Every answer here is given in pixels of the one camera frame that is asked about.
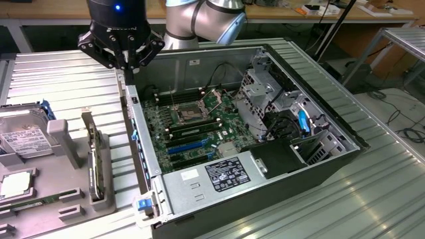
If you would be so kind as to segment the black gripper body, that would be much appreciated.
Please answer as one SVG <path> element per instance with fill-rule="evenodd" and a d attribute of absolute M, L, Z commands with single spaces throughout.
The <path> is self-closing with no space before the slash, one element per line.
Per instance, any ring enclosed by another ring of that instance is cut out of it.
<path fill-rule="evenodd" d="M 87 51 L 152 50 L 144 0 L 88 0 L 87 5 L 91 16 Z"/>

